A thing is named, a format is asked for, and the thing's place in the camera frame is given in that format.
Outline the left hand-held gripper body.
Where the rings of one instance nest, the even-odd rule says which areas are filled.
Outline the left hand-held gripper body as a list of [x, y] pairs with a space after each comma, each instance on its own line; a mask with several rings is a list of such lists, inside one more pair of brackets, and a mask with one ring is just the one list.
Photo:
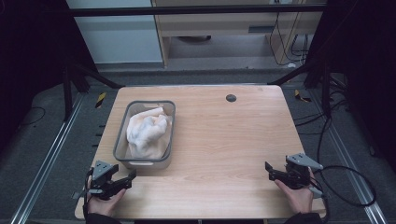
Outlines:
[[109, 200], [116, 194], [117, 182], [112, 180], [112, 176], [118, 170], [118, 165], [97, 161], [87, 173], [83, 190], [74, 192], [72, 198], [76, 200], [90, 193], [101, 200]]

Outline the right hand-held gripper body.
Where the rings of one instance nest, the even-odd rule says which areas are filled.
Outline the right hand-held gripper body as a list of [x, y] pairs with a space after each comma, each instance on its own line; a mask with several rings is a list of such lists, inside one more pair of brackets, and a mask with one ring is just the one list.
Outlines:
[[287, 186], [291, 189], [302, 189], [308, 187], [313, 193], [314, 198], [321, 198], [322, 188], [315, 183], [315, 178], [311, 176], [310, 169], [322, 170], [323, 166], [304, 153], [289, 155], [286, 157], [286, 170], [288, 172]]

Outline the person's right hand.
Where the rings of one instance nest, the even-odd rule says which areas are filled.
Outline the person's right hand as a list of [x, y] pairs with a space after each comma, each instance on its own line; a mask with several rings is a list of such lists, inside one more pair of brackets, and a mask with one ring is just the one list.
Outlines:
[[301, 189], [290, 189], [278, 179], [275, 180], [275, 184], [286, 195], [290, 209], [294, 214], [308, 214], [312, 212], [314, 194], [308, 186]]

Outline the person's left hand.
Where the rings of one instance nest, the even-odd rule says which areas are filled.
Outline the person's left hand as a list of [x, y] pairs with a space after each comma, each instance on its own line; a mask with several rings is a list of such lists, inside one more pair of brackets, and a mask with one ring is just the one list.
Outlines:
[[112, 217], [114, 209], [119, 201], [122, 199], [126, 189], [122, 189], [116, 195], [113, 195], [108, 200], [101, 200], [100, 198], [88, 194], [87, 211], [89, 214], [99, 214], [107, 217]]

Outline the grey plastic basket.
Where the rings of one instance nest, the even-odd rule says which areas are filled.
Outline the grey plastic basket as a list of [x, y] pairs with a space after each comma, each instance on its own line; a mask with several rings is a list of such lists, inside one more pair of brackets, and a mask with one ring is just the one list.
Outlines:
[[[162, 107], [164, 113], [167, 116], [169, 116], [172, 120], [170, 142], [168, 144], [168, 147], [161, 159], [158, 160], [133, 159], [126, 136], [129, 119], [133, 115], [157, 107]], [[173, 141], [175, 114], [176, 114], [176, 106], [171, 101], [134, 101], [129, 103], [125, 109], [118, 138], [114, 146], [113, 155], [115, 159], [120, 161], [128, 169], [132, 169], [132, 168], [146, 169], [146, 170], [165, 169], [169, 165], [172, 158], [172, 141]]]

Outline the white crumpled towel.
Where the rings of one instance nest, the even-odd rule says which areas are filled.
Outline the white crumpled towel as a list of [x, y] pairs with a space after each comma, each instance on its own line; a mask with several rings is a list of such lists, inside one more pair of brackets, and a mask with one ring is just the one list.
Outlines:
[[133, 115], [127, 127], [127, 141], [133, 159], [161, 159], [170, 142], [172, 120], [162, 107]]

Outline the yellow black tape strip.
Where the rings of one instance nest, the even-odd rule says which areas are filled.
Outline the yellow black tape strip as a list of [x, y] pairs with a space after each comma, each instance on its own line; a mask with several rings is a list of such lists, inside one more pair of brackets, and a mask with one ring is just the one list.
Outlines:
[[303, 97], [298, 90], [294, 90], [294, 98], [297, 99], [297, 100], [300, 100], [302, 102], [306, 102], [306, 103], [312, 102], [311, 98]]
[[97, 98], [97, 101], [96, 101], [94, 107], [95, 107], [95, 108], [100, 108], [100, 107], [102, 106], [103, 101], [105, 100], [105, 98], [106, 98], [106, 92], [101, 92], [101, 93], [99, 94], [98, 98]]

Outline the black metal stand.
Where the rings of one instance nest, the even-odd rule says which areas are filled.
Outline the black metal stand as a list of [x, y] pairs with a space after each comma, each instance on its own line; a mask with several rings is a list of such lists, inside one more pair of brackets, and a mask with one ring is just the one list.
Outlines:
[[321, 81], [321, 108], [325, 116], [329, 118], [331, 116], [331, 106], [330, 106], [330, 62], [327, 59], [314, 59], [310, 62], [305, 63], [299, 68], [294, 69], [287, 75], [269, 82], [269, 85], [280, 86], [286, 83], [288, 80], [297, 77], [302, 73], [307, 73], [304, 85], [310, 89], [318, 85]]
[[112, 89], [122, 88], [121, 84], [117, 84], [101, 76], [98, 72], [88, 67], [78, 63], [67, 63], [63, 68], [64, 121], [67, 121], [71, 117], [73, 111], [71, 84], [75, 85], [78, 92], [88, 92], [91, 87], [85, 76], [92, 77]]

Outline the black curtain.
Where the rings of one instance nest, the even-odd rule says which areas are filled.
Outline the black curtain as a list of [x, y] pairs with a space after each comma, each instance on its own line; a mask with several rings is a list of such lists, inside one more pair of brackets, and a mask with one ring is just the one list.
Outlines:
[[75, 62], [96, 69], [75, 20], [44, 14], [68, 8], [66, 0], [0, 0], [0, 153], [34, 96], [63, 81], [55, 38]]
[[331, 71], [346, 75], [358, 122], [396, 173], [396, 0], [327, 0], [309, 55], [330, 35]]

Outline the white cabinet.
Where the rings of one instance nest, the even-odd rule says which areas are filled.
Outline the white cabinet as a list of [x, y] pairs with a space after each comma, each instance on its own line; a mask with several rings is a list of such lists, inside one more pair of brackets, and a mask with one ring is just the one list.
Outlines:
[[[71, 9], [151, 7], [150, 0], [66, 0]], [[154, 17], [75, 17], [96, 64], [161, 63]]]

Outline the light wooden desk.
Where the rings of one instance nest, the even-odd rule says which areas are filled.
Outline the light wooden desk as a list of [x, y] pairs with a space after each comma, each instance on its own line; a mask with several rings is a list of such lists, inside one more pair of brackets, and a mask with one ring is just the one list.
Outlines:
[[[150, 0], [155, 7], [302, 5], [327, 0]], [[284, 63], [297, 35], [316, 32], [321, 12], [184, 14], [155, 17], [163, 56], [169, 39], [176, 36], [266, 35], [277, 63]]]

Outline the aluminium floor rail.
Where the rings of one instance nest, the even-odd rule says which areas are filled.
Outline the aluminium floor rail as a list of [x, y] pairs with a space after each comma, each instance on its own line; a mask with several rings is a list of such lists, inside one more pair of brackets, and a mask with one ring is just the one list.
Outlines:
[[69, 118], [66, 119], [55, 139], [52, 142], [52, 145], [47, 153], [44, 161], [42, 162], [38, 172], [35, 175], [35, 178], [30, 186], [30, 188], [25, 193], [20, 205], [15, 211], [12, 219], [9, 221], [9, 224], [25, 224], [28, 217], [31, 214], [31, 211], [38, 199], [39, 194], [41, 193], [48, 176], [52, 170], [54, 163], [56, 162], [60, 151], [63, 148], [64, 142], [67, 136], [70, 133], [70, 130], [75, 123], [75, 120], [78, 116], [78, 113], [81, 109], [81, 105], [84, 101], [86, 94], [78, 93], [75, 102], [72, 104], [72, 111], [69, 115]]
[[[319, 93], [317, 91], [310, 91], [310, 94], [318, 111], [322, 112], [323, 109], [321, 107]], [[328, 132], [340, 162], [345, 167], [358, 171], [356, 163], [347, 152], [347, 147], [333, 123], [328, 125]], [[374, 198], [374, 194], [371, 192], [369, 184], [361, 176], [356, 174], [348, 174], [347, 176], [360, 202], [369, 203]], [[365, 206], [364, 211], [372, 224], [389, 224], [377, 202], [374, 202], [369, 206]]]

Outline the black horizontal frame bar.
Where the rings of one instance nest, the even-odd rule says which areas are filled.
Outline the black horizontal frame bar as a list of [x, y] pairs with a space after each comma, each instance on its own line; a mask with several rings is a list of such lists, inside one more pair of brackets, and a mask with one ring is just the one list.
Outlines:
[[235, 5], [235, 6], [189, 6], [189, 7], [116, 7], [67, 9], [64, 14], [73, 17], [99, 16], [146, 16], [184, 14], [230, 14], [230, 13], [277, 13], [277, 12], [319, 12], [326, 4], [302, 5]]

